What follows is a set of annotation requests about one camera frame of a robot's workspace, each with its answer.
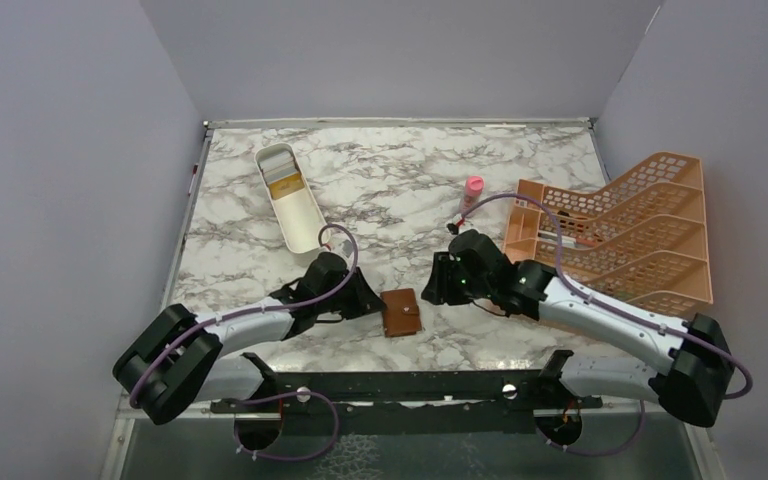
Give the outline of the brown leather card holder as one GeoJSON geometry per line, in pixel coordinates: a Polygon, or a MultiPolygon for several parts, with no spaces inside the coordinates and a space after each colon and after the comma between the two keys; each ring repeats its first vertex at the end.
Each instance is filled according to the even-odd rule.
{"type": "Polygon", "coordinates": [[[415,335],[422,330],[420,309],[412,288],[383,291],[381,299],[386,305],[382,312],[386,337],[415,335]]]}

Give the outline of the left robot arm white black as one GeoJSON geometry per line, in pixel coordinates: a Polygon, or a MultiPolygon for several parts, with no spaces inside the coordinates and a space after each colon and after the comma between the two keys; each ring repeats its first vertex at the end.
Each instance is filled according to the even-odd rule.
{"type": "Polygon", "coordinates": [[[352,320],[385,309],[360,269],[322,252],[303,276],[240,312],[166,307],[117,359],[112,375],[156,425],[201,401],[239,399],[258,411],[273,401],[275,386],[265,363],[244,349],[293,338],[323,314],[352,320]]]}

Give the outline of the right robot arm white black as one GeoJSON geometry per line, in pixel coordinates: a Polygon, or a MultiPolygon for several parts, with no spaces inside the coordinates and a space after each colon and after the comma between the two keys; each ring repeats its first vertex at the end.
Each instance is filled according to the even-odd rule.
{"type": "Polygon", "coordinates": [[[467,230],[433,258],[421,293],[434,305],[487,300],[507,316],[548,320],[624,352],[624,358],[566,355],[537,380],[539,398],[560,407],[607,395],[657,403],[699,427],[715,424],[735,371],[718,321],[643,310],[567,278],[535,260],[510,260],[486,235],[467,230]]]}

